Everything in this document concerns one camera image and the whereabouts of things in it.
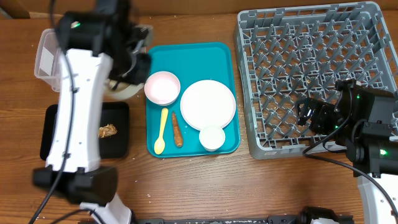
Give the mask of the pale green bowl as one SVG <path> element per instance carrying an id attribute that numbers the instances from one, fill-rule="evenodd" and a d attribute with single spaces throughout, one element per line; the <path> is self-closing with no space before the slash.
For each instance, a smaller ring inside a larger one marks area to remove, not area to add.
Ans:
<path id="1" fill-rule="evenodd" d="M 129 83 L 120 83 L 114 90 L 113 87 L 116 85 L 116 83 L 117 81 L 115 80 L 107 79 L 105 81 L 104 94 L 115 100 L 121 100 L 121 101 L 132 98 L 144 87 L 143 83 L 140 83 L 138 85 L 132 85 Z"/>

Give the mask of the pink bowl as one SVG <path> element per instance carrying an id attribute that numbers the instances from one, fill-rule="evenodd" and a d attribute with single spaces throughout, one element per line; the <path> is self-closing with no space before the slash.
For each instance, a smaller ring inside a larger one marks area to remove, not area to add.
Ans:
<path id="1" fill-rule="evenodd" d="M 146 98 L 159 106 L 171 105 L 179 96 L 180 80 L 170 72 L 153 73 L 144 85 Z"/>

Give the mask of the brown food scrap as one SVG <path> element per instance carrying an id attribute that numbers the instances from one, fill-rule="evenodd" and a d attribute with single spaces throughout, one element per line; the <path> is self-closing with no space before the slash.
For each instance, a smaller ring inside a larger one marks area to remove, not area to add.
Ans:
<path id="1" fill-rule="evenodd" d="M 108 138 L 117 134 L 118 130 L 113 124 L 107 124 L 106 126 L 102 126 L 99 128 L 98 137 L 99 138 Z"/>

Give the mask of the white paper cup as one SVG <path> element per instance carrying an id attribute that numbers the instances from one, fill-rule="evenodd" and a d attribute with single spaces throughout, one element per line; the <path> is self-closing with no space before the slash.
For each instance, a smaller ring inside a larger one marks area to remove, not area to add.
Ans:
<path id="1" fill-rule="evenodd" d="M 217 151 L 225 142 L 226 135 L 218 126 L 207 126 L 199 133 L 200 144 L 210 152 Z"/>

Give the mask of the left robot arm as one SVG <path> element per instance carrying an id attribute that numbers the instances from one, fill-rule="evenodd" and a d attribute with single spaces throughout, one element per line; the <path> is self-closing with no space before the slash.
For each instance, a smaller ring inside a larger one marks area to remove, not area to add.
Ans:
<path id="1" fill-rule="evenodd" d="M 117 169 L 100 164 L 98 138 L 106 81 L 141 87 L 149 76 L 143 48 L 153 29 L 132 22 L 130 10 L 130 1 L 97 1 L 91 11 L 68 11 L 51 23 L 61 51 L 60 96 L 50 152 L 32 180 L 98 223 L 136 222 L 117 194 Z"/>

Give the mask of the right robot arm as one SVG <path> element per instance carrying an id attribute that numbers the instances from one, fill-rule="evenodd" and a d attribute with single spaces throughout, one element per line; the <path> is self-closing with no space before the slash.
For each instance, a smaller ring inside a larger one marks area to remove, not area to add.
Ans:
<path id="1" fill-rule="evenodd" d="M 397 223 L 397 138 L 392 123 L 396 98 L 387 90 L 338 80 L 339 100 L 296 102 L 297 123 L 323 139 L 303 156 L 348 168 L 358 182 L 365 223 Z"/>

